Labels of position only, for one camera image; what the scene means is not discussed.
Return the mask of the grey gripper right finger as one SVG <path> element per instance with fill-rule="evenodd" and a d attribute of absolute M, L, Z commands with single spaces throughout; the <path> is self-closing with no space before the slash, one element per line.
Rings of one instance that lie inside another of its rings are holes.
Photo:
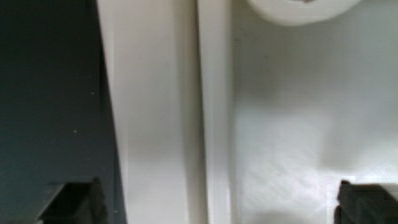
<path fill-rule="evenodd" d="M 380 184 L 340 184 L 334 224 L 398 224 L 398 199 Z"/>

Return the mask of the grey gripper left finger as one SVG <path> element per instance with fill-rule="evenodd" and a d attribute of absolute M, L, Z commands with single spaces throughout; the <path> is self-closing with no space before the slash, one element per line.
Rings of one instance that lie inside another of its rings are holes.
<path fill-rule="evenodd" d="M 39 214 L 41 224 L 109 224 L 101 182 L 69 182 Z"/>

